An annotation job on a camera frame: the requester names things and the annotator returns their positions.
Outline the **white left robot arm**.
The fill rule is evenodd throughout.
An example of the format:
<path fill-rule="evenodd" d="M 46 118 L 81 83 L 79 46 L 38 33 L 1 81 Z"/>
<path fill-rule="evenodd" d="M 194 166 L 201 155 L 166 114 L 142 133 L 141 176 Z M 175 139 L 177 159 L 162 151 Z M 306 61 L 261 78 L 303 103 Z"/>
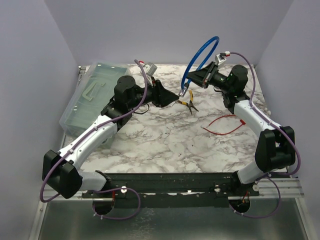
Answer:
<path fill-rule="evenodd" d="M 114 95 L 93 124 L 78 138 L 58 152 L 49 150 L 43 157 L 42 180 L 65 199 L 78 191 L 94 191 L 104 198 L 110 194 L 110 178 L 101 171 L 83 172 L 85 160 L 103 142 L 112 138 L 144 104 L 163 108 L 177 101 L 179 96 L 164 88 L 160 80 L 145 81 L 140 87 L 130 75 L 121 76 L 114 87 Z"/>

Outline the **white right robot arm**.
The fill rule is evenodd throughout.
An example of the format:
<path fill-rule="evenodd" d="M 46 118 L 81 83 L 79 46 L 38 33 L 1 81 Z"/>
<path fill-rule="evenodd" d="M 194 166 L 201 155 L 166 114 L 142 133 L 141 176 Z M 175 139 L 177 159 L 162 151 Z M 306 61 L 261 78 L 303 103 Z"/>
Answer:
<path fill-rule="evenodd" d="M 217 64 L 211 62 L 202 69 L 189 72 L 187 78 L 204 89 L 208 86 L 218 88 L 225 108 L 243 120 L 258 137 L 254 161 L 238 170 L 230 183 L 230 191 L 234 195 L 243 195 L 248 190 L 248 184 L 265 174 L 295 163 L 296 154 L 292 146 L 295 140 L 294 130 L 290 126 L 272 123 L 250 101 L 245 92 L 248 82 L 246 67 L 235 65 L 229 75 L 225 76 L 219 73 Z"/>

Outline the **red cable lock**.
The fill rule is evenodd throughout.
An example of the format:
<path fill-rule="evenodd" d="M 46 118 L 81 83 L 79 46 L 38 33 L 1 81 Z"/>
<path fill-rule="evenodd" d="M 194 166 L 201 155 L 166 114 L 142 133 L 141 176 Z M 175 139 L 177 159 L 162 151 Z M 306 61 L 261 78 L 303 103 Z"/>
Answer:
<path fill-rule="evenodd" d="M 246 122 L 235 114 L 216 116 L 205 123 L 201 128 L 214 136 L 227 136 L 238 131 L 246 125 Z"/>

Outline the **blue cable lock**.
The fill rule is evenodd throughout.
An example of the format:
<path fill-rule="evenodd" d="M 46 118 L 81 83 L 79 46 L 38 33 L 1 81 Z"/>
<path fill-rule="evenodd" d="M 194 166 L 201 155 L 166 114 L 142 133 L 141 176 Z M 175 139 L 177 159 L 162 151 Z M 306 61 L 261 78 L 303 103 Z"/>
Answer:
<path fill-rule="evenodd" d="M 188 73 L 191 69 L 191 67 L 194 65 L 194 63 L 196 62 L 196 60 L 198 59 L 198 57 L 202 54 L 202 52 L 211 44 L 211 43 L 214 43 L 213 44 L 213 47 L 211 48 L 211 50 L 208 52 L 207 56 L 204 58 L 204 60 L 200 63 L 200 65 L 198 66 L 197 70 L 200 70 L 203 65 L 208 61 L 208 59 L 212 56 L 212 54 L 214 53 L 214 51 L 216 50 L 218 44 L 220 42 L 220 38 L 218 36 L 214 36 L 212 38 L 210 38 L 207 42 L 205 42 L 201 47 L 200 49 L 195 53 L 195 55 L 193 56 L 193 58 L 190 60 L 189 64 L 187 65 L 184 73 L 183 73 L 183 76 L 182 76 L 182 79 L 181 79 L 181 83 L 180 83 L 180 91 L 179 91 L 179 94 L 178 96 L 179 97 L 184 97 L 188 88 L 189 88 L 189 85 L 191 83 L 191 80 L 187 80 L 187 76 L 188 76 Z"/>

